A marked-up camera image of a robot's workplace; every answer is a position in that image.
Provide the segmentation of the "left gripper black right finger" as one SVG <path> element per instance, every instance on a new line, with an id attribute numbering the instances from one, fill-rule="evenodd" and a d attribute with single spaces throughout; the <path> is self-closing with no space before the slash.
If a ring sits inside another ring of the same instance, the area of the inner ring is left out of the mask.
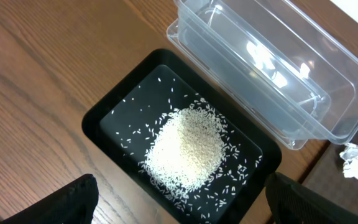
<path id="1" fill-rule="evenodd" d="M 358 215 L 279 172 L 267 177 L 265 194 L 276 224 L 358 223 Z"/>

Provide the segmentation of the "pile of white rice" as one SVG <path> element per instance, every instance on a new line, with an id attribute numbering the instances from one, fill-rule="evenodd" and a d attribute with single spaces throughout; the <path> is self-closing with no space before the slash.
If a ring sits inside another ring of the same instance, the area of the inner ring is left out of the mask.
<path id="1" fill-rule="evenodd" d="M 187 221 L 216 223 L 261 149 L 177 78 L 147 78 L 100 123 L 138 173 Z"/>

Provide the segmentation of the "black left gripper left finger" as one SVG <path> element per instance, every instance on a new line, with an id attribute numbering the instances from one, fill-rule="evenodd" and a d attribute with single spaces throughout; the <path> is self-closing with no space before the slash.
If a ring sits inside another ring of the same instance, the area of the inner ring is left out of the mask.
<path id="1" fill-rule="evenodd" d="M 98 200 L 96 178 L 85 174 L 0 224 L 91 224 Z"/>

